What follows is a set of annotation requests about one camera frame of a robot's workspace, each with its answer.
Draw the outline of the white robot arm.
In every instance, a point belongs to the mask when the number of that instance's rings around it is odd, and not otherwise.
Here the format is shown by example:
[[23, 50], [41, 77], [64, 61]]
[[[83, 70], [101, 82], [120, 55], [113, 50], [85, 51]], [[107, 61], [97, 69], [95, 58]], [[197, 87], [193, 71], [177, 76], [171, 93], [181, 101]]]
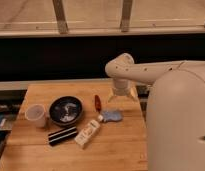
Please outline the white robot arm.
[[151, 86], [146, 108], [148, 171], [205, 171], [205, 61], [137, 64], [123, 53], [105, 65], [115, 97], [132, 81]]

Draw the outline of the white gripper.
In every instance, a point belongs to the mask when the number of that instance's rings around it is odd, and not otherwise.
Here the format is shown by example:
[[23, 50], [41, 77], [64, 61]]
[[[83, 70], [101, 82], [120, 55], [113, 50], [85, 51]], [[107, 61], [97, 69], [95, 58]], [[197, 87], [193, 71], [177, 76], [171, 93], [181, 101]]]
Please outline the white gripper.
[[133, 101], [138, 101], [137, 92], [131, 88], [130, 81], [126, 79], [114, 79], [112, 90], [108, 95], [108, 102], [111, 102], [117, 96], [126, 96], [129, 97]]

